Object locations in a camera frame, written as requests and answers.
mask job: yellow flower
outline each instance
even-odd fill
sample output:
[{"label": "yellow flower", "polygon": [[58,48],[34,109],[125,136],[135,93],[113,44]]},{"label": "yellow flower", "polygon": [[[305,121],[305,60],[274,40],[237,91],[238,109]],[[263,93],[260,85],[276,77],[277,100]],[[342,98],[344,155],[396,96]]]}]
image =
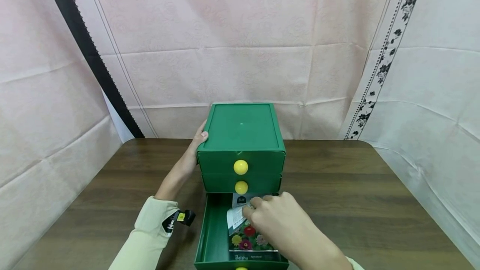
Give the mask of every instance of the yellow flower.
[{"label": "yellow flower", "polygon": [[235,245],[235,246],[238,246],[241,242],[241,236],[239,235],[234,235],[232,237],[232,244]]}]

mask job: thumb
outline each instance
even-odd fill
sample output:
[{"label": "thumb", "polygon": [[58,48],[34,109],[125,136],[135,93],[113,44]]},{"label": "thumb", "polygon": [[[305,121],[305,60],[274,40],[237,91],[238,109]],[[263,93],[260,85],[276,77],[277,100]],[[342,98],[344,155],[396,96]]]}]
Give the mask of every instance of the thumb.
[{"label": "thumb", "polygon": [[244,205],[243,208],[241,209],[242,216],[244,216],[247,220],[249,220],[250,223],[252,223],[252,214],[254,211],[255,209],[252,209],[247,204]]},{"label": "thumb", "polygon": [[203,142],[207,141],[208,139],[208,132],[207,131],[204,131],[202,132],[201,134],[198,134],[196,135],[193,140],[192,140],[192,143],[190,144],[190,146],[194,147],[195,149],[197,149],[197,147],[202,144]]}]

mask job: table surface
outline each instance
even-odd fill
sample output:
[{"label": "table surface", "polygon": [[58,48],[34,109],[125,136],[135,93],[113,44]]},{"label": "table surface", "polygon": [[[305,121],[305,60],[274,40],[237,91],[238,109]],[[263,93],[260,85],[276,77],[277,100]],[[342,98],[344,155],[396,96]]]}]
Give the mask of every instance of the table surface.
[{"label": "table surface", "polygon": [[[138,139],[124,144],[16,270],[106,270],[133,229],[145,200],[189,140]],[[381,157],[360,141],[285,141],[281,190],[366,270],[473,269]],[[177,225],[158,269],[195,269],[205,191],[199,170],[178,197],[193,210]]]}]

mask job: yellow tag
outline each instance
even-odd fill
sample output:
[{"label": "yellow tag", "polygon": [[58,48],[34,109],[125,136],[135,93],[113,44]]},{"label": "yellow tag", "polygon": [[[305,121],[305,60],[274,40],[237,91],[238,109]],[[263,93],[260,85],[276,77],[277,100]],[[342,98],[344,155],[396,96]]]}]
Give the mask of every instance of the yellow tag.
[{"label": "yellow tag", "polygon": [[182,222],[183,219],[185,219],[185,213],[179,213],[179,216],[177,217],[177,221]]}]

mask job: flower picture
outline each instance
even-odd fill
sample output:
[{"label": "flower picture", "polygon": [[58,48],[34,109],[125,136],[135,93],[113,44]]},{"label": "flower picture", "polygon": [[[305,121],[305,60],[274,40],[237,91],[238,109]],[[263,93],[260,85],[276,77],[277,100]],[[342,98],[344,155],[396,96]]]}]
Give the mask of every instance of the flower picture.
[{"label": "flower picture", "polygon": [[252,243],[249,240],[242,240],[239,244],[240,249],[252,250]]},{"label": "flower picture", "polygon": [[239,235],[234,235],[232,237],[232,244],[235,245],[235,246],[238,246],[241,242],[241,236]]},{"label": "flower picture", "polygon": [[243,229],[243,233],[245,233],[247,237],[251,237],[255,235],[255,229],[251,225],[249,225]]},{"label": "flower picture", "polygon": [[248,220],[234,231],[229,243],[230,250],[275,250]]}]

